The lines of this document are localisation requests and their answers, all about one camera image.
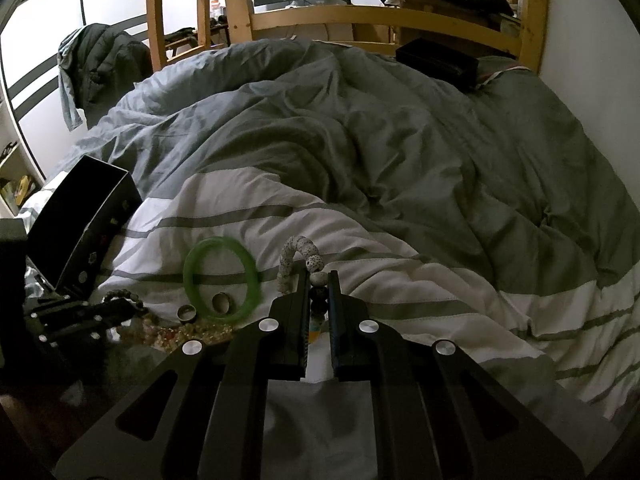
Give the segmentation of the white shelf unit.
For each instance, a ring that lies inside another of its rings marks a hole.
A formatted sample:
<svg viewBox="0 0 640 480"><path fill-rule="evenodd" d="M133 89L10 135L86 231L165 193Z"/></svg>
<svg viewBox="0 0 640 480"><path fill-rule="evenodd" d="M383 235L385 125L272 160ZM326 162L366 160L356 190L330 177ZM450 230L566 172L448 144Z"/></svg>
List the white shelf unit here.
<svg viewBox="0 0 640 480"><path fill-rule="evenodd" d="M14 118L6 86L1 84L1 187L11 183L16 188L24 176L29 176L36 188L43 186L43 174Z"/></svg>

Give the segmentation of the black jewelry box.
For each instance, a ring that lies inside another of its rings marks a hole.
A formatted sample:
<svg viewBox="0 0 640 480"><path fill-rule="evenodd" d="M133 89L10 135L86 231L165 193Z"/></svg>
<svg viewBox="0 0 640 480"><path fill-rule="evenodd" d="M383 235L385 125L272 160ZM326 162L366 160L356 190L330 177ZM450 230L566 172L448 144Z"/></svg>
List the black jewelry box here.
<svg viewBox="0 0 640 480"><path fill-rule="evenodd" d="M113 238L141 203L128 171L82 156L29 230L28 258L55 292L87 299Z"/></svg>

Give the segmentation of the wooden ladder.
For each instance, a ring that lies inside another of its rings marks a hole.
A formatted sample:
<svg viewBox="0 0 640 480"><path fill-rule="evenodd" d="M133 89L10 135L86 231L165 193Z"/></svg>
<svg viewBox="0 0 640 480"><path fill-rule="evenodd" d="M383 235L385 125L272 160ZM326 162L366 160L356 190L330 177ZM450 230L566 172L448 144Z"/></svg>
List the wooden ladder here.
<svg viewBox="0 0 640 480"><path fill-rule="evenodd" d="M158 72L165 66L208 50L210 42L210 0L145 0L146 33L151 52L153 70ZM195 28L194 47L169 47L166 36L174 29L190 26Z"/></svg>

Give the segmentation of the dark grey jacket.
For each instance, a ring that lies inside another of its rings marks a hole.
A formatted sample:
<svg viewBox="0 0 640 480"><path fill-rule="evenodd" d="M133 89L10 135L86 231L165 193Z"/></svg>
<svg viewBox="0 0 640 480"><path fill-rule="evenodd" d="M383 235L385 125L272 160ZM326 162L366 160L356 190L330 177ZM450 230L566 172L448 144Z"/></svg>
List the dark grey jacket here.
<svg viewBox="0 0 640 480"><path fill-rule="evenodd" d="M58 91L68 130L88 128L153 73L149 47L115 25L90 24L67 35L56 52Z"/></svg>

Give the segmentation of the grey striped duvet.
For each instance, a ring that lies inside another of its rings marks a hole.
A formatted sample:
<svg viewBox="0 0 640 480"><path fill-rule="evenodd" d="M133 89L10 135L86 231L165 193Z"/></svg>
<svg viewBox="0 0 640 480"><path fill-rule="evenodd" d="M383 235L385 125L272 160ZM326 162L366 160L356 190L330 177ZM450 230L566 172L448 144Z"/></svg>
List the grey striped duvet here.
<svg viewBox="0 0 640 480"><path fill-rule="evenodd" d="M536 75L484 58L464 94L386 56L275 39L167 66L68 158L130 172L142 205L105 261L167 318L189 249L238 240L277 292L303 235L406 339L449 336L587 470L639 393L639 211Z"/></svg>

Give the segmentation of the green jade bangle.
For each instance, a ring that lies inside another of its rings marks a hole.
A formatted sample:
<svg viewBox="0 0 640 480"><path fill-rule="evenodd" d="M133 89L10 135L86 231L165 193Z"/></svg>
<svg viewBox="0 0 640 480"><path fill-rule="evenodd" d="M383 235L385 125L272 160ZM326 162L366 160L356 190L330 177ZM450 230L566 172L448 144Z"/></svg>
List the green jade bangle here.
<svg viewBox="0 0 640 480"><path fill-rule="evenodd" d="M211 255L228 252L242 264L243 274L205 274L203 269ZM227 286L244 283L246 286L242 304L227 313L216 311L200 292L200 286ZM189 304L201 318L214 323L238 324L248 318L262 301L260 278L254 257L237 240L228 236L214 236L200 240L188 252L182 266L182 284Z"/></svg>

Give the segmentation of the wooden bed frame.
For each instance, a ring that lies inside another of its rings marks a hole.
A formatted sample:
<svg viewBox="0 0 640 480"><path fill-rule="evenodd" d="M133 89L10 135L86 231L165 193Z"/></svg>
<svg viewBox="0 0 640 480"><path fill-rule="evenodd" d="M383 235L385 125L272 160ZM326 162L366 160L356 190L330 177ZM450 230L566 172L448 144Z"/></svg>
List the wooden bed frame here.
<svg viewBox="0 0 640 480"><path fill-rule="evenodd" d="M250 41L256 32L299 25L352 24L408 28L434 32L514 55L532 72L540 71L546 40L548 0L523 0L518 36L434 12L387 6L305 6L256 13L252 0L226 0L230 38L234 44Z"/></svg>

